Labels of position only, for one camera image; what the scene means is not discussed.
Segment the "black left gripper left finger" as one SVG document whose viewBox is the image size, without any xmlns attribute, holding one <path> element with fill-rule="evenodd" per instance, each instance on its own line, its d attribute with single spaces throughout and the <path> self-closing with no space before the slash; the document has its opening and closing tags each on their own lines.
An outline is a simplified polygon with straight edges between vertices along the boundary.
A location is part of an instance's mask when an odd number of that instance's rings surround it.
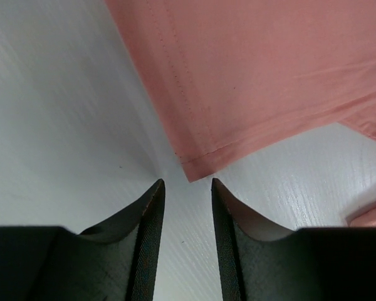
<svg viewBox="0 0 376 301">
<path fill-rule="evenodd" d="M 0 300 L 152 300 L 165 183 L 79 234 L 0 226 Z"/>
</svg>

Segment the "pink t shirt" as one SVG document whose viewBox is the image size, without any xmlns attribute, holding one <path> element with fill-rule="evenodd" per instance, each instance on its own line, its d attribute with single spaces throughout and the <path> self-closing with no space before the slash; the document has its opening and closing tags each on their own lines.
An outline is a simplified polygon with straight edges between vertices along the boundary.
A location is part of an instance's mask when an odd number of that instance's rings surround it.
<svg viewBox="0 0 376 301">
<path fill-rule="evenodd" d="M 287 226 L 376 208 L 376 1 L 107 1 L 180 167 L 170 223 L 222 180 Z"/>
</svg>

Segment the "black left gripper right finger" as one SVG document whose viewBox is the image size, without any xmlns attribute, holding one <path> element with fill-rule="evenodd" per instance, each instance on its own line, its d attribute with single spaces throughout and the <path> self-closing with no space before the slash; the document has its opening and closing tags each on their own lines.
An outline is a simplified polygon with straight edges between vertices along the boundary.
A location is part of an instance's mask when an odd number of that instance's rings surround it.
<svg viewBox="0 0 376 301">
<path fill-rule="evenodd" d="M 376 227 L 285 228 L 212 180 L 224 300 L 376 300 Z"/>
</svg>

